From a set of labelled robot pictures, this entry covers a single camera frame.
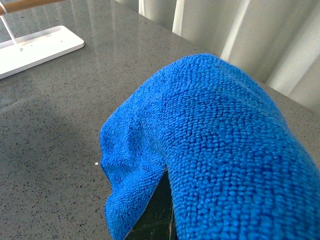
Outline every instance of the wooden handle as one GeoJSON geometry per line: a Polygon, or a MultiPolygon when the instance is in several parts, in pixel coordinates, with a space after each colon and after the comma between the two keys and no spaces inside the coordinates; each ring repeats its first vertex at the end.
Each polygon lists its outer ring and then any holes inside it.
{"type": "MultiPolygon", "coordinates": [[[[30,9],[45,4],[62,2],[64,0],[21,0],[3,4],[7,13],[13,13],[24,9],[30,9]]],[[[5,11],[0,6],[0,16],[5,15],[5,11]]]]}

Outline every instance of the gray countertop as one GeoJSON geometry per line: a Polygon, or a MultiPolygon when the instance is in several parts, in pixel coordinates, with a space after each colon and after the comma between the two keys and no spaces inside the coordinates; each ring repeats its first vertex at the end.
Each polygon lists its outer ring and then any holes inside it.
{"type": "MultiPolygon", "coordinates": [[[[112,190],[95,165],[100,128],[157,70],[204,51],[110,0],[54,3],[7,21],[16,37],[64,25],[86,46],[0,80],[0,239],[110,239],[112,190]]],[[[261,85],[320,167],[319,116],[261,85]]]]}

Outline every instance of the blue microfiber cloth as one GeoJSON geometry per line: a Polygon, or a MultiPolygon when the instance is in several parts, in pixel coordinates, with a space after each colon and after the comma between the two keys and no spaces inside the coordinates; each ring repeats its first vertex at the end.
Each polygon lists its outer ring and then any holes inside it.
{"type": "Polygon", "coordinates": [[[320,172],[269,96],[211,55],[159,70],[107,120],[105,218],[122,240],[168,169],[179,240],[318,240],[320,172]]]}

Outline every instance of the white curtain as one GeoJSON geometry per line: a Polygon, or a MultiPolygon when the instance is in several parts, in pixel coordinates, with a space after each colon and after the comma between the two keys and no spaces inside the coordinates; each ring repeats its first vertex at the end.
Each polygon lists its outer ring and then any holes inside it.
{"type": "Polygon", "coordinates": [[[320,113],[320,0],[117,1],[320,113]]]}

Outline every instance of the white stand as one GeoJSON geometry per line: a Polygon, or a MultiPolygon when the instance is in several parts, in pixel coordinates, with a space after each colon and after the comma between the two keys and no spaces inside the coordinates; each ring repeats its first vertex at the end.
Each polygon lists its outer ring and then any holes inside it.
{"type": "Polygon", "coordinates": [[[0,43],[0,80],[85,46],[85,42],[65,26],[0,43]]]}

